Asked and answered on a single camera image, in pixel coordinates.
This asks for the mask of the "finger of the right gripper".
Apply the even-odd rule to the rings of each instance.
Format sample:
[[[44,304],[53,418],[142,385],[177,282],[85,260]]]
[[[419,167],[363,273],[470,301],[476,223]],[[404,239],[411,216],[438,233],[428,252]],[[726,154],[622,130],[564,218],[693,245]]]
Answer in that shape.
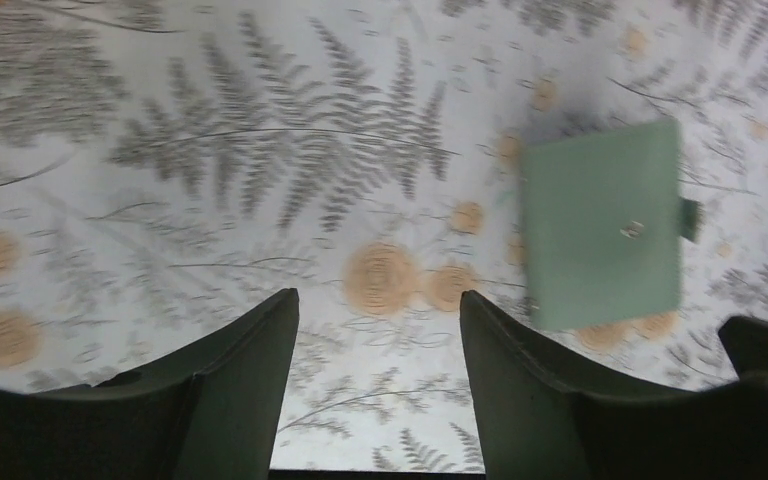
[[[739,378],[768,372],[768,321],[732,316],[719,327],[718,337]]]

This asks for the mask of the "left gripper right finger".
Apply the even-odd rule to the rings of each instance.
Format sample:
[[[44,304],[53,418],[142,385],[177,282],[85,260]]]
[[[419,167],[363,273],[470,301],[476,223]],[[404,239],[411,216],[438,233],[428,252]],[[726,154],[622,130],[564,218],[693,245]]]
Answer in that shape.
[[[461,297],[460,329],[489,479],[592,479],[574,418],[579,395],[643,400],[684,393],[597,363],[476,291]]]

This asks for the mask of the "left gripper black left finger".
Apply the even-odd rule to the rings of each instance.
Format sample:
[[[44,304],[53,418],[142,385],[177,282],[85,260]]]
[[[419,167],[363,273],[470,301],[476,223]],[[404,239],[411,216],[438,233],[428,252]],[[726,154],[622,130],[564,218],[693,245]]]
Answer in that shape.
[[[48,393],[65,430],[47,478],[266,478],[298,325],[283,289],[158,360]]]

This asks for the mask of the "grey-green card holder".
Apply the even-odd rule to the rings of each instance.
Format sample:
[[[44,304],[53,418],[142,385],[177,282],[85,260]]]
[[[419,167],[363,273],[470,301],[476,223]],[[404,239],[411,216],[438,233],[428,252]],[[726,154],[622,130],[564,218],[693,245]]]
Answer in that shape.
[[[588,328],[675,311],[681,243],[701,205],[680,193],[679,123],[594,132],[526,150],[521,231],[530,318]]]

